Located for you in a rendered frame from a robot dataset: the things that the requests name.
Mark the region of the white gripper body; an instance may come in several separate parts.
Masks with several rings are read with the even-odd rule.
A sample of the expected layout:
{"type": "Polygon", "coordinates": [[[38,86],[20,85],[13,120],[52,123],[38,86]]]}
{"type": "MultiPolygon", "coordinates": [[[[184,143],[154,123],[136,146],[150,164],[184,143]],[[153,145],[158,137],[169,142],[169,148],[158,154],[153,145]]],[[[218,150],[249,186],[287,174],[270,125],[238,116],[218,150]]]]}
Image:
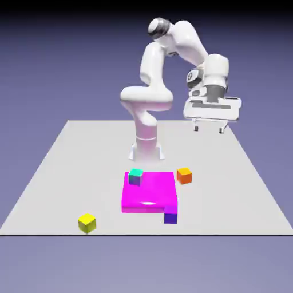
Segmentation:
{"type": "Polygon", "coordinates": [[[236,121],[239,118],[242,100],[236,97],[219,98],[208,102],[206,97],[191,97],[184,106],[185,118],[236,121]]]}

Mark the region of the small orange cube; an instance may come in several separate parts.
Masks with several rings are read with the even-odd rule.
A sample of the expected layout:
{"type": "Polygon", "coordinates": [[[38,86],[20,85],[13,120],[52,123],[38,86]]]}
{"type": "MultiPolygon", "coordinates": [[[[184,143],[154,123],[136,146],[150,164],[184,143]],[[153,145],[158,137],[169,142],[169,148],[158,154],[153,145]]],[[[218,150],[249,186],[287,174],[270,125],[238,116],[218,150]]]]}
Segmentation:
{"type": "Polygon", "coordinates": [[[192,182],[192,171],[188,168],[180,168],[177,170],[177,181],[181,184],[189,184],[192,182]]]}

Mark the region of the small teal cube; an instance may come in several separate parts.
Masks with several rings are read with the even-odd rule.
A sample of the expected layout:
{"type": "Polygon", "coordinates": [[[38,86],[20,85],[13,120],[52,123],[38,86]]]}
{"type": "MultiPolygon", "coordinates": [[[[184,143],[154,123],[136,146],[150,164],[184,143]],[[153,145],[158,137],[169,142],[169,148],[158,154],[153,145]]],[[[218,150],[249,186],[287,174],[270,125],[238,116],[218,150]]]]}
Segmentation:
{"type": "Polygon", "coordinates": [[[130,185],[140,186],[142,182],[142,169],[131,169],[128,174],[128,182],[130,185]]]}

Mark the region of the small blue cube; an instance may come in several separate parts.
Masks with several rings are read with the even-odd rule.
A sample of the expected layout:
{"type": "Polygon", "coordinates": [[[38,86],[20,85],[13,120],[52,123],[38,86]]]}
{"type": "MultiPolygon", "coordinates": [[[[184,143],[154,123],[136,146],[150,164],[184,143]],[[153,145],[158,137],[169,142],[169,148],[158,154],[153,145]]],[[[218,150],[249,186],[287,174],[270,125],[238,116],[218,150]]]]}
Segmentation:
{"type": "Polygon", "coordinates": [[[164,224],[177,224],[176,205],[167,205],[164,208],[164,224]]]}

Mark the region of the small yellow cube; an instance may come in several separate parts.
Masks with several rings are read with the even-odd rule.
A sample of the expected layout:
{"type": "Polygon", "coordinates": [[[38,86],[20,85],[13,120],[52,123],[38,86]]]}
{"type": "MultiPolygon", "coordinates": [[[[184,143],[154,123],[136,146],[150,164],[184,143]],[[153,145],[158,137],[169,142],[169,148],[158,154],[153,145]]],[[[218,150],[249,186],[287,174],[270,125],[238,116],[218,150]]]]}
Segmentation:
{"type": "Polygon", "coordinates": [[[90,232],[95,230],[96,226],[96,218],[89,213],[85,213],[78,218],[78,227],[85,234],[89,234],[90,232]]]}

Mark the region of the large magenta box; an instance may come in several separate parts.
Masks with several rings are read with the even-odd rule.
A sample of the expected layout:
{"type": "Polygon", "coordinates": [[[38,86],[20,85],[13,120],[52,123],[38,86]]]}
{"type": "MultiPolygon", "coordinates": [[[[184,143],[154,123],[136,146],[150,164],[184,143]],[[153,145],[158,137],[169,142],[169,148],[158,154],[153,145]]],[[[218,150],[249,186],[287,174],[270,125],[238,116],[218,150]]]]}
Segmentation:
{"type": "Polygon", "coordinates": [[[129,184],[124,174],[121,209],[126,213],[177,214],[177,193],[173,172],[144,172],[140,185],[129,184]]]}

